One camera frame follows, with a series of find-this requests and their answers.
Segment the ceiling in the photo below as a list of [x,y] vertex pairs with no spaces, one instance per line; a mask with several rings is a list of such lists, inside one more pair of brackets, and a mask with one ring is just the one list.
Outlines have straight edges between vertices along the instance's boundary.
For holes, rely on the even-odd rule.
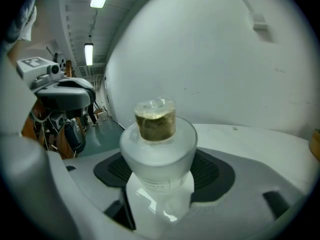
[[[64,0],[60,9],[66,25],[65,37],[69,39],[69,50],[78,69],[77,76],[91,81],[98,90],[109,46],[137,0],[106,0],[100,9],[91,8],[90,1]],[[93,66],[86,66],[85,43],[93,43]]]

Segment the floor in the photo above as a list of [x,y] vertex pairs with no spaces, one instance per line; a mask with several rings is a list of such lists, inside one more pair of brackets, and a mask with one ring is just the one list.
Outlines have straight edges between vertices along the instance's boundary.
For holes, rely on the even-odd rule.
[[89,121],[88,130],[85,132],[86,144],[78,158],[119,148],[120,136],[124,130],[116,122],[109,117],[101,126],[91,126],[91,124],[92,122]]

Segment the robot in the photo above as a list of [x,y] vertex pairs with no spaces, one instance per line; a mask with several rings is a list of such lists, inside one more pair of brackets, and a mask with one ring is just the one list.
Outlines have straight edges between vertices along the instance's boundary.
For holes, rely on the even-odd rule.
[[[65,77],[52,61],[39,57],[18,61],[20,78],[8,62],[2,62],[1,68],[6,69],[1,77],[12,80],[1,82],[1,91],[20,84],[25,92],[14,98],[28,108],[33,104],[24,103],[26,95],[34,96],[33,103],[36,97],[41,99],[50,111],[47,120],[55,133],[96,99],[89,82]],[[20,116],[23,122],[27,109]],[[184,128],[188,122],[182,118],[176,122],[175,134],[195,131]],[[128,156],[135,157],[128,143],[133,135],[139,138],[136,123],[123,133],[121,150],[67,160],[18,131],[18,127],[16,134],[1,127],[3,180],[24,214],[53,239],[269,239],[289,223],[304,198],[263,163],[196,148],[196,134],[186,151],[192,154],[184,165],[189,171],[183,183],[173,191],[158,192],[142,184],[140,169],[128,162]],[[183,142],[172,140],[174,149],[166,152],[174,154]],[[143,148],[145,143],[137,145]],[[162,186],[165,178],[161,175]]]

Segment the white base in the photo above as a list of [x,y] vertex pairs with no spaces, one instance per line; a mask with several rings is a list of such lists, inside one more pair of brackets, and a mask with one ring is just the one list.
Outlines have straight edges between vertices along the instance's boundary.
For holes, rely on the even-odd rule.
[[188,211],[194,192],[194,178],[189,171],[181,187],[159,193],[147,189],[132,173],[126,184],[126,192],[135,232],[156,240]]

